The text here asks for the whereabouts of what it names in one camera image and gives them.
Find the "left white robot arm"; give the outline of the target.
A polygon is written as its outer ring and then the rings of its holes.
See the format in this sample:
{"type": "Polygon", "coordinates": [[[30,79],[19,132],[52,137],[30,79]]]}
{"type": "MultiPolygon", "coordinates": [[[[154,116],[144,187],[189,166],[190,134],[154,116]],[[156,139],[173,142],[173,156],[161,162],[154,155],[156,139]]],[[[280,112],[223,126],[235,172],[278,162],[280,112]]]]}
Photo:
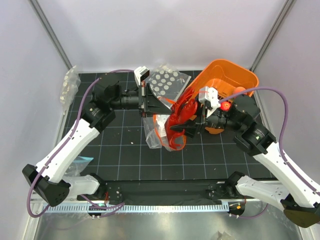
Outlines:
{"type": "Polygon", "coordinates": [[[49,206],[61,204],[67,197],[86,195],[101,200],[107,183],[95,173],[65,176],[65,172],[83,149],[116,118],[115,110],[139,110],[142,117],[169,115],[171,110],[142,82],[135,90],[123,91],[115,73],[107,73],[90,85],[92,100],[81,102],[77,118],[60,143],[36,165],[27,164],[22,174],[49,206]]]}

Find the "red toy apple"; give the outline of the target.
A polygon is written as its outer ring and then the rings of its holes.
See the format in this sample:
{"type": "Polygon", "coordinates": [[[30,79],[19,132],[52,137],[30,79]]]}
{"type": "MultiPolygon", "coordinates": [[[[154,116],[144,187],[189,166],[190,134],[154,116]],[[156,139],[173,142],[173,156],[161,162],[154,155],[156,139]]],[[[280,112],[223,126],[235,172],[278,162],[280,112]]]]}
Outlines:
{"type": "Polygon", "coordinates": [[[228,112],[231,108],[232,104],[228,101],[224,101],[220,104],[220,108],[222,111],[228,112]]]}

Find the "red toy lobster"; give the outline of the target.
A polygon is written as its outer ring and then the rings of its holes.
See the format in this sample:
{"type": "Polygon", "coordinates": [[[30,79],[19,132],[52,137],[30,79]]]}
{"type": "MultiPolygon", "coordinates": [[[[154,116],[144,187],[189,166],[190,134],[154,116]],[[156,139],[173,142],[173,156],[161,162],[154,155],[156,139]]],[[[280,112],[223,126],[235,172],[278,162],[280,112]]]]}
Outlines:
{"type": "Polygon", "coordinates": [[[186,138],[183,137],[185,130],[176,131],[171,127],[184,124],[196,113],[198,102],[195,100],[194,94],[195,90],[188,87],[172,106],[172,113],[165,122],[168,146],[171,150],[180,150],[186,143],[186,138]]]}

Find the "orange zip top bag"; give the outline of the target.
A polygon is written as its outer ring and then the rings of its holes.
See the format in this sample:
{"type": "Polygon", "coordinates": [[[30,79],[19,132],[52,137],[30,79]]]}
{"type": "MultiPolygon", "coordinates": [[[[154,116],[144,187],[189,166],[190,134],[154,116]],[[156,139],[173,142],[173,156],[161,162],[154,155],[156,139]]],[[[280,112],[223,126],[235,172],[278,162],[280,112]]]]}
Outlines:
{"type": "MultiPolygon", "coordinates": [[[[177,102],[173,101],[167,98],[158,98],[160,101],[162,101],[167,107],[169,107],[172,110],[172,106],[177,102]]],[[[169,147],[166,129],[165,129],[165,123],[170,115],[166,114],[157,114],[153,115],[152,117],[145,117],[143,120],[144,124],[144,130],[146,132],[146,141],[151,149],[155,148],[161,148],[164,147],[168,151],[180,151],[182,150],[186,145],[186,137],[185,137],[185,145],[180,150],[172,150],[169,147]]]]}

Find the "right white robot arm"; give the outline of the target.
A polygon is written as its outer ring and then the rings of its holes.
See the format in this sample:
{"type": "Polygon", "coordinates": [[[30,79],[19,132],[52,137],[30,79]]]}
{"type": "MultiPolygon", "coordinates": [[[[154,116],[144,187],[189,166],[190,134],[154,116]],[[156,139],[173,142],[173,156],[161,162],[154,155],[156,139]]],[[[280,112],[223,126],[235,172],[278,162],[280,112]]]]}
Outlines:
{"type": "Polygon", "coordinates": [[[236,171],[225,181],[223,193],[230,198],[247,196],[262,200],[302,228],[318,224],[320,186],[284,152],[282,138],[256,121],[259,113],[255,101],[245,94],[236,96],[227,110],[223,109],[223,100],[183,97],[172,106],[165,124],[169,144],[176,148],[176,138],[192,137],[201,127],[233,131],[236,146],[266,167],[281,186],[268,185],[236,171]]]}

